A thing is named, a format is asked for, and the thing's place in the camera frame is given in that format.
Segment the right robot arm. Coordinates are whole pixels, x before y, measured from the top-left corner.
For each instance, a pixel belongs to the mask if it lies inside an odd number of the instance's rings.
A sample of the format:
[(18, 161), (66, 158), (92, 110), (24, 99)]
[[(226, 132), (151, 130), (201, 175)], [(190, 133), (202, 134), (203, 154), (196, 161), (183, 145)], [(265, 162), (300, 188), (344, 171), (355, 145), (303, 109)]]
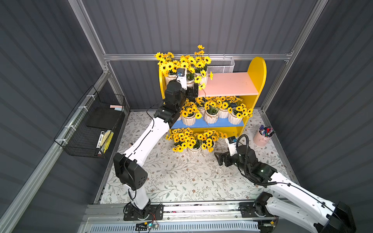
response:
[(273, 215), (284, 218), (311, 233), (354, 233), (356, 224), (351, 208), (343, 202), (323, 199), (286, 178), (272, 166), (260, 162), (249, 144), (238, 138), (226, 139), (228, 151), (214, 155), (220, 166), (236, 166), (240, 174), (255, 185), (269, 189), (254, 201), (259, 217)]

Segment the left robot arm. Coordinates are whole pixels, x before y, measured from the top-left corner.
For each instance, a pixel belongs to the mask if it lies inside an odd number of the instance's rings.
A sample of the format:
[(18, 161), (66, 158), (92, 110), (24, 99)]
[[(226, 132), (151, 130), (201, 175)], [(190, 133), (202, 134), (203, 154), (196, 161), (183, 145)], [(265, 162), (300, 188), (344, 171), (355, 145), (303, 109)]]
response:
[(165, 98), (156, 110), (150, 125), (139, 139), (124, 153), (113, 158), (116, 177), (127, 188), (130, 202), (123, 209), (125, 221), (146, 220), (159, 214), (163, 205), (152, 205), (144, 187), (148, 173), (143, 165), (153, 147), (177, 122), (187, 100), (198, 97), (198, 86), (183, 88), (180, 81), (170, 81)]

